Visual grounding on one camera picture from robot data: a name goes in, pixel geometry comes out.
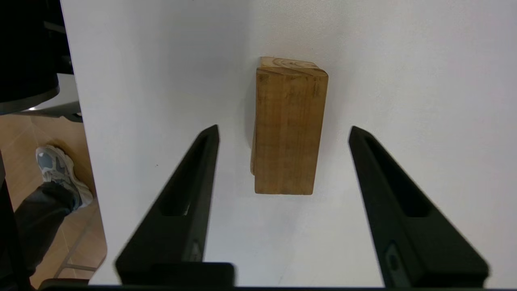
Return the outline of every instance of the wood grain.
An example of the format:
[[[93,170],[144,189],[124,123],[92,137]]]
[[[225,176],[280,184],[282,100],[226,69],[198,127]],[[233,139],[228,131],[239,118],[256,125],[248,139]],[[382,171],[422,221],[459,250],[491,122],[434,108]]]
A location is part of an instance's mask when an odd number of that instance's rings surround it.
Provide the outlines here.
[[[327,83],[314,63],[261,58],[251,164],[256,193],[312,194]]]

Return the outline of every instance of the leg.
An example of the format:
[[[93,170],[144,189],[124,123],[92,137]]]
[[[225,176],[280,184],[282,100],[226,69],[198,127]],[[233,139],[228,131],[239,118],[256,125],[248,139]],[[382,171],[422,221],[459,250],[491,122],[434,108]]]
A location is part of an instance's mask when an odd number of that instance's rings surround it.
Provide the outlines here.
[[[14,213],[25,266],[36,271],[65,216],[73,211],[78,197],[54,182],[44,183],[29,195]]]
[[[44,183],[14,213],[29,275],[43,260],[65,216],[93,199],[88,187],[73,174],[73,162],[63,151],[51,146],[38,148],[36,159]],[[4,253],[0,281],[10,274],[10,261]]]

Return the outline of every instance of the tile floor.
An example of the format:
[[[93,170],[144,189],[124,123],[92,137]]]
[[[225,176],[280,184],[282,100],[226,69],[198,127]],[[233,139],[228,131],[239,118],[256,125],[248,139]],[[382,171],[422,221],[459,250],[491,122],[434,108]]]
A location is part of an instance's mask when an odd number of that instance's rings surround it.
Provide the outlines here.
[[[41,173],[35,158],[38,146],[52,144],[63,149],[74,161],[75,175],[95,196],[92,167],[82,123],[65,118],[0,116],[0,150],[6,170],[6,181],[11,202],[16,209],[25,197],[41,183]],[[58,268],[77,242],[67,263],[98,267],[106,255],[106,242],[97,200],[65,218],[56,238],[36,273],[31,277],[33,287],[56,275]],[[81,232],[89,225],[87,232]],[[66,268],[59,278],[90,279],[91,271]]]

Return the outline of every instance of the rectangular wooden block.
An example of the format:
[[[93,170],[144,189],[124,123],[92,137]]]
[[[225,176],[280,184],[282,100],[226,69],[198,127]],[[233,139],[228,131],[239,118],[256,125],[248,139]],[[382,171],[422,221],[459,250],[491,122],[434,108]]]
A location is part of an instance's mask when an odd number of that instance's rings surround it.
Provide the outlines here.
[[[251,160],[256,193],[312,194],[327,83],[314,63],[261,58]]]

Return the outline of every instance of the foot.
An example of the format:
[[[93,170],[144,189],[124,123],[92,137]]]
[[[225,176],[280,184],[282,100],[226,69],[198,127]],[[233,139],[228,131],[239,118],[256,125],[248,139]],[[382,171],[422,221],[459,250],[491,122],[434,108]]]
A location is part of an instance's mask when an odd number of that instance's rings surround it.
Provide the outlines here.
[[[59,184],[79,198],[74,210],[86,207],[92,202],[92,193],[86,184],[75,177],[73,161],[65,152],[51,145],[45,145],[36,149],[36,160],[44,182]]]

